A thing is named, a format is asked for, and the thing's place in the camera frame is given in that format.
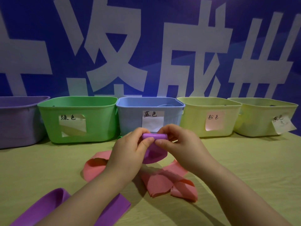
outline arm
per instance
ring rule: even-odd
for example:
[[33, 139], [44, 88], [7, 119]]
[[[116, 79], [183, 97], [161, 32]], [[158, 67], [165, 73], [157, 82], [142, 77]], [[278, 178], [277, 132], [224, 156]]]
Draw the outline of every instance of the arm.
[[108, 203], [138, 173], [146, 149], [154, 141], [153, 137], [141, 141], [143, 133], [149, 131], [138, 128], [117, 140], [105, 170], [36, 226], [94, 225]]
[[218, 163], [192, 131], [171, 124], [158, 133], [166, 133], [169, 140], [156, 140], [156, 144], [206, 183], [231, 225], [291, 225], [241, 179]]

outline white paper label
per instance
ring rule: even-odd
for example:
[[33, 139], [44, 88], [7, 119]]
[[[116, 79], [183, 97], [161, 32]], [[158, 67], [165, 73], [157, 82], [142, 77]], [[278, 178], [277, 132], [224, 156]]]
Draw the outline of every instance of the white paper label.
[[209, 111], [206, 117], [206, 131], [224, 129], [224, 111]]
[[62, 114], [58, 120], [62, 137], [84, 136], [87, 133], [86, 118], [82, 114]]
[[164, 111], [143, 111], [142, 128], [157, 132], [164, 124]]
[[296, 130], [296, 127], [292, 124], [288, 116], [277, 116], [273, 118], [273, 126], [278, 135]]

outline wall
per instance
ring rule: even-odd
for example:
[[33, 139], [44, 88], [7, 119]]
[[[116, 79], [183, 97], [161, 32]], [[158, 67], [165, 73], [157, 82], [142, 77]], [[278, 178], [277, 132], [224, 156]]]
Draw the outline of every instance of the wall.
[[0, 10], [0, 96], [301, 102], [301, 0], [0, 0]]

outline table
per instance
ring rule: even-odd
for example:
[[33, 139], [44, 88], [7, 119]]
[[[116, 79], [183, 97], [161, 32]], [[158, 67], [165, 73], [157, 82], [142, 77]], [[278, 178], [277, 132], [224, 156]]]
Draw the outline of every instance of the table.
[[[301, 223], [301, 137], [285, 133], [278, 137], [206, 138], [210, 153], [233, 171], [273, 208], [294, 225]], [[0, 150], [0, 225], [9, 225], [49, 191], [63, 187], [70, 194], [86, 184], [85, 162], [98, 151], [111, 150], [105, 143], [55, 145], [48, 139], [33, 146]], [[161, 168], [172, 155], [150, 167]], [[140, 178], [121, 193], [132, 203], [116, 223], [121, 225], [230, 225], [216, 198], [196, 176], [188, 173], [199, 200], [188, 203], [166, 194], [150, 198]]]

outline hand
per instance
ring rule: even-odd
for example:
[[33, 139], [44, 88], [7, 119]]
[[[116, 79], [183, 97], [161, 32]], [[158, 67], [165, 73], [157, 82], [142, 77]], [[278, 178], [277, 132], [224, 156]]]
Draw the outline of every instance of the hand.
[[125, 185], [132, 181], [140, 170], [146, 149], [154, 142], [153, 137], [142, 140], [143, 133], [150, 132], [146, 128], [137, 128], [118, 139], [104, 172], [113, 172]]
[[190, 130], [168, 124], [158, 133], [167, 134], [168, 140], [156, 140], [155, 144], [170, 152], [183, 168], [194, 174], [215, 161], [200, 138]]

